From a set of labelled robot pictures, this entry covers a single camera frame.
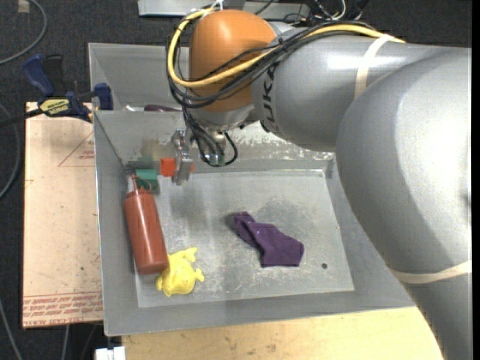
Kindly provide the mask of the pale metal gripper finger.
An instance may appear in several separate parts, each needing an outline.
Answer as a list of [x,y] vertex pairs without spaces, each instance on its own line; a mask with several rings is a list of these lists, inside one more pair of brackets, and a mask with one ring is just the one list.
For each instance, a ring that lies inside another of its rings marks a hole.
[[175,185],[182,185],[187,182],[191,175],[193,167],[193,160],[191,158],[182,158],[175,160],[175,169],[172,177],[172,182]]

